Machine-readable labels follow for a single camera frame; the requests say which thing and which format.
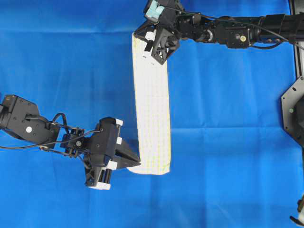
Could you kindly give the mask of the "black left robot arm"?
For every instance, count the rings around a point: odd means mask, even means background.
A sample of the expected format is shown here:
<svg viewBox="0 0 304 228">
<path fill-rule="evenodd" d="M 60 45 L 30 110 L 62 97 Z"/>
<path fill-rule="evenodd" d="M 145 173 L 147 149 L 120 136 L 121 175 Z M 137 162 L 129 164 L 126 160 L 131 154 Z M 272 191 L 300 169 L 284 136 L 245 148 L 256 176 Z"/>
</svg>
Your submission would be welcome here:
<svg viewBox="0 0 304 228">
<path fill-rule="evenodd" d="M 46 152 L 54 152 L 58 143 L 64 149 L 63 156 L 81 160 L 85 185 L 97 190 L 110 189 L 114 170 L 141 164 L 140 157 L 120 137 L 122 125 L 122 120 L 106 117 L 86 133 L 68 126 L 64 113 L 56 114 L 53 120 L 46 119 L 35 103 L 17 95 L 5 95 L 0 105 L 1 130 Z"/>
</svg>

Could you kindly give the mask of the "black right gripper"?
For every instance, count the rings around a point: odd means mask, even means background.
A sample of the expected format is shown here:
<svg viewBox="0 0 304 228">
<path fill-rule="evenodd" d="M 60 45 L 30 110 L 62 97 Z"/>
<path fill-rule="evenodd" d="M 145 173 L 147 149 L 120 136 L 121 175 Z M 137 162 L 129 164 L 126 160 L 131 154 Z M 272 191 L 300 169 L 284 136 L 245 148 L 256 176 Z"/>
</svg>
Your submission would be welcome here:
<svg viewBox="0 0 304 228">
<path fill-rule="evenodd" d="M 148 19 L 133 33 L 147 45 L 145 52 L 151 52 L 151 56 L 161 65 L 179 48 L 180 37 L 176 28 L 176 20 L 171 23 L 152 23 Z"/>
</svg>

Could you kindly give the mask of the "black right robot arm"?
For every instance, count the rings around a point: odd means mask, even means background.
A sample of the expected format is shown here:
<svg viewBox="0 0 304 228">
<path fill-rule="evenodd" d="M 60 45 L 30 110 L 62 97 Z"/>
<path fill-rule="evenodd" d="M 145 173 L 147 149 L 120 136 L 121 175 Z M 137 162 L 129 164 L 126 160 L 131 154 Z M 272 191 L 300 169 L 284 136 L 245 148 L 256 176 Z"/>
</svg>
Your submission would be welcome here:
<svg viewBox="0 0 304 228">
<path fill-rule="evenodd" d="M 304 14 L 275 14 L 261 17 L 210 18 L 200 13 L 166 9 L 158 19 L 147 20 L 134 32 L 146 42 L 145 51 L 161 65 L 179 48 L 180 40 L 218 43 L 232 49 L 267 50 L 288 42 L 297 46 L 304 39 Z"/>
</svg>

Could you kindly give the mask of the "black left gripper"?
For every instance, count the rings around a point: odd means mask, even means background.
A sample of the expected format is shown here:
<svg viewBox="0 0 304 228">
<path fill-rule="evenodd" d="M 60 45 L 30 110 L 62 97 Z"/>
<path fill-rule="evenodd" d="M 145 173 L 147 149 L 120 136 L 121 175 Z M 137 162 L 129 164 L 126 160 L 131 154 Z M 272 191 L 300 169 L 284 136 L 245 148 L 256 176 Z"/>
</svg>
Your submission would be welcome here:
<svg viewBox="0 0 304 228">
<path fill-rule="evenodd" d="M 114 170 L 139 166 L 141 159 L 129 144 L 119 137 L 123 121 L 116 118 L 103 118 L 88 138 L 88 152 L 84 155 L 85 185 L 96 190 L 109 190 Z"/>
</svg>

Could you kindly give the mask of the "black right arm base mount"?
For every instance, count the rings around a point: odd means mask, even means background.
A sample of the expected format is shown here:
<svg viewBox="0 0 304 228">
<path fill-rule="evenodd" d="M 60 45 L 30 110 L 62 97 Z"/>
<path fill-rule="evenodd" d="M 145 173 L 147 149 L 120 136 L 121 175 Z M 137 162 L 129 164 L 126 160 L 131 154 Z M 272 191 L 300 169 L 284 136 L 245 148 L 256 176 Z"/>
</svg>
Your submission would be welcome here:
<svg viewBox="0 0 304 228">
<path fill-rule="evenodd" d="M 304 51 L 294 48 L 296 81 L 281 96 L 283 127 L 301 147 L 304 146 Z"/>
</svg>

